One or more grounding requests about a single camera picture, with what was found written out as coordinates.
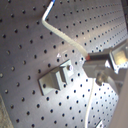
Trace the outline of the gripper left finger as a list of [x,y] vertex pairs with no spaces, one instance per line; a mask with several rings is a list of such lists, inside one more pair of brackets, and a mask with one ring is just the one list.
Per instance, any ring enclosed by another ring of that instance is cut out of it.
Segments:
[[108,83],[117,94],[120,94],[127,69],[120,68],[118,72],[115,72],[112,68],[106,67],[105,63],[105,60],[85,61],[83,69],[89,78],[96,79],[99,86]]

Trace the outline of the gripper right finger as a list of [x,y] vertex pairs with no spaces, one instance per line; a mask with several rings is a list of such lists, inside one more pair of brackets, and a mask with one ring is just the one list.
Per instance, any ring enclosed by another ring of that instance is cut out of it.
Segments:
[[118,45],[110,50],[110,63],[113,70],[128,62],[128,45]]

